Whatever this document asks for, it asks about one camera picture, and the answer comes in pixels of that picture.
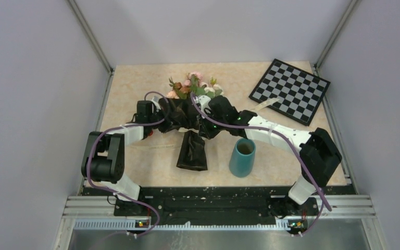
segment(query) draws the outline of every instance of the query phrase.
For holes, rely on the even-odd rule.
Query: beige table surface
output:
[[[288,62],[311,72],[307,61]],[[137,101],[148,91],[166,95],[170,91],[168,78],[183,81],[191,71],[199,71],[206,79],[217,78],[224,95],[238,111],[252,109],[256,102],[248,98],[271,62],[237,62],[216,64],[167,64],[117,66],[101,130],[117,127],[130,121],[136,111]],[[317,127],[330,131],[323,105],[310,126],[306,127],[269,108],[258,112],[264,118],[284,126],[313,131]],[[228,168],[233,146],[239,137],[222,131],[206,141],[207,171],[190,171],[176,167],[183,133],[171,131],[154,134],[126,148],[125,173],[141,186],[269,186],[292,185],[301,174],[296,158],[281,149],[256,141],[253,171],[245,178],[237,178]],[[346,185],[341,165],[329,185]]]

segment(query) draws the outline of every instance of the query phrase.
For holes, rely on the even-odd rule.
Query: pink flower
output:
[[[191,81],[190,80],[186,80],[182,83],[183,86],[187,87],[187,86],[191,86]]]
[[[198,81],[201,81],[203,78],[202,74],[197,71],[193,71],[193,72],[189,73],[188,78],[190,79],[192,77],[192,75],[195,75],[198,78]]]
[[[198,86],[200,86],[200,87],[203,87],[203,86],[209,87],[209,84],[207,82],[201,82],[201,83],[198,84]]]
[[[168,94],[166,94],[166,98],[178,99],[179,97],[178,97],[177,93],[174,90],[171,90],[171,91],[169,91]]]

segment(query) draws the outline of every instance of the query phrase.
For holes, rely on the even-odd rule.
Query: blue cup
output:
[[[255,143],[241,138],[237,141],[229,161],[229,170],[237,177],[248,176],[252,171],[255,160]]]

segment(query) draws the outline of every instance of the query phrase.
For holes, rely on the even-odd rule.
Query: gray floor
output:
[[[280,231],[155,231],[138,240],[117,234],[95,249],[369,249],[361,220],[320,220],[303,238]],[[114,231],[75,230],[69,250],[87,250]]]

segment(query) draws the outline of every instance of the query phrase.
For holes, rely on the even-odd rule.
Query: metal frame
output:
[[[104,65],[107,72],[110,73],[107,88],[104,94],[104,101],[99,111],[99,118],[97,121],[96,129],[100,129],[102,124],[102,118],[105,111],[109,90],[111,87],[111,83],[114,76],[114,69],[110,65],[108,59],[101,46],[99,45],[97,39],[95,38],[88,22],[86,21],[83,13],[81,12],[79,6],[75,2],[75,0],[66,0],[73,14],[75,15],[82,31],[88,39],[88,42],[94,49],[98,59]],[[347,7],[345,13],[343,14],[341,20],[337,24],[332,36],[327,42],[324,50],[322,51],[318,61],[314,65],[314,73],[319,75],[319,68],[324,63],[325,58],[327,57],[330,49],[335,43],[336,39],[342,32],[345,24],[349,20],[352,15],[352,12],[356,9],[359,4],[359,0],[352,0]],[[336,145],[339,147],[340,152],[346,156],[344,153],[344,147],[342,143],[342,137],[339,133],[338,125],[335,121],[335,118],[332,113],[332,106],[328,98],[324,97],[323,100],[324,109],[326,111],[326,115],[328,118],[328,122],[330,125],[330,129],[332,131],[332,135]],[[342,161],[343,171],[348,180],[348,184],[351,184],[353,187],[355,183],[355,178],[353,176],[351,165],[347,157],[343,158]],[[321,206],[321,199],[318,196],[314,196],[317,199],[317,203]],[[361,219],[363,222],[363,226],[366,232],[366,237],[369,242],[370,248],[372,250],[376,249],[387,249],[383,233],[381,231],[381,227],[377,220],[377,216],[375,210],[373,208],[373,204],[369,195],[327,195],[326,196],[333,206],[332,212],[323,211],[320,219],[336,219],[336,220],[344,220],[344,219]],[[114,197],[109,197],[111,203],[115,203],[116,199]],[[110,221],[124,221],[124,217],[115,217],[114,216],[115,206],[111,205],[107,202],[106,196],[69,196],[65,205],[65,209],[62,215],[62,219],[60,222],[59,230],[56,236],[55,241],[55,250],[60,249],[68,249],[68,246],[71,241],[73,229],[79,221],[91,220],[91,219],[103,219]],[[179,227],[165,227],[158,226],[157,229],[165,229],[165,230],[194,230],[195,226],[192,225],[182,225],[183,228]],[[213,226],[204,227],[206,230],[211,230]],[[239,228],[239,230],[250,230],[253,227],[243,227]],[[215,230],[229,230],[230,228],[223,228]],[[275,230],[273,227],[267,227],[267,230]]]

